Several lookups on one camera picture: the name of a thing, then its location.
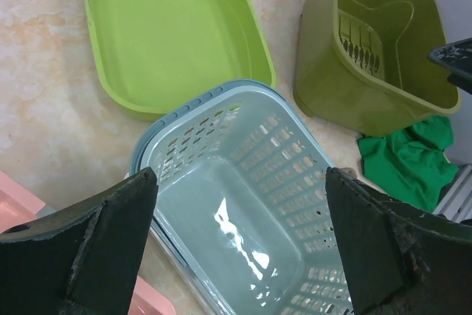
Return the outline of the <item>lime green plastic tub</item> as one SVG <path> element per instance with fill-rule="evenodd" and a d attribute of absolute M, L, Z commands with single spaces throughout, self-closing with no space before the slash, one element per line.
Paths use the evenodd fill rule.
<path fill-rule="evenodd" d="M 276 74 L 251 0 L 84 0 L 100 84 L 154 121 L 222 83 Z"/>

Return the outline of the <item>white perforated basket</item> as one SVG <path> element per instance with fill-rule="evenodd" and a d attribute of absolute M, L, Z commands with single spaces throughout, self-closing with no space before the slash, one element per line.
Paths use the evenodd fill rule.
<path fill-rule="evenodd" d="M 160 243 L 171 263 L 176 267 L 178 273 L 189 286 L 202 308 L 209 314 L 229 314 L 226 306 L 221 302 L 217 293 L 212 290 L 212 287 L 208 282 L 203 281 L 195 273 L 183 254 L 178 250 L 174 242 L 164 230 L 164 227 L 161 226 L 155 218 L 151 220 L 150 232 L 154 239 Z"/>

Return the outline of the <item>olive green large container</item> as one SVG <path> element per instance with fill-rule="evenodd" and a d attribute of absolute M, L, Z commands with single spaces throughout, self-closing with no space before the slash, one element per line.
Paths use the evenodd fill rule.
<path fill-rule="evenodd" d="M 367 136 L 454 114 L 459 89 L 428 59 L 445 42 L 435 0 L 306 0 L 294 100 Z"/>

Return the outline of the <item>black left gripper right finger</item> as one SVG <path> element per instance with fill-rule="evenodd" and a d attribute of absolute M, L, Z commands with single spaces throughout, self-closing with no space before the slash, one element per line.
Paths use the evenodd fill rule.
<path fill-rule="evenodd" d="M 471 222 L 327 169 L 330 217 L 354 314 L 470 314 Z"/>

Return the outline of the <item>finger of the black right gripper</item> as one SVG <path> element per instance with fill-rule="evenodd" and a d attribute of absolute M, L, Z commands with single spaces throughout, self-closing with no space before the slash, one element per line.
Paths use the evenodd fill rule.
<path fill-rule="evenodd" d="M 471 38 L 437 47 L 430 51 L 428 59 L 449 71 L 449 83 L 472 94 Z"/>

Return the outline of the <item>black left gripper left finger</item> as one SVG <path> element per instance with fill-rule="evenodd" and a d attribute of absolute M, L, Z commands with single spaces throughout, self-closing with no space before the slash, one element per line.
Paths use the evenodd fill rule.
<path fill-rule="evenodd" d="M 158 191 L 149 167 L 1 234 L 2 314 L 127 314 Z"/>

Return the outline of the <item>pink perforated basket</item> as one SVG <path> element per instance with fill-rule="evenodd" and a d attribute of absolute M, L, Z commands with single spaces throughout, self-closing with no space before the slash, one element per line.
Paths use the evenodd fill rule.
<path fill-rule="evenodd" d="M 1 172 L 1 232 L 53 213 L 45 202 Z M 137 277 L 129 314 L 176 314 L 166 297 Z"/>

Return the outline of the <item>light blue perforated basket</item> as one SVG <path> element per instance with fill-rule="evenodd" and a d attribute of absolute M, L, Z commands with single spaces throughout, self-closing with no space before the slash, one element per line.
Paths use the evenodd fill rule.
<path fill-rule="evenodd" d="M 351 314 L 331 166 L 282 95 L 232 80 L 155 121 L 130 172 L 154 171 L 153 218 L 229 314 Z"/>

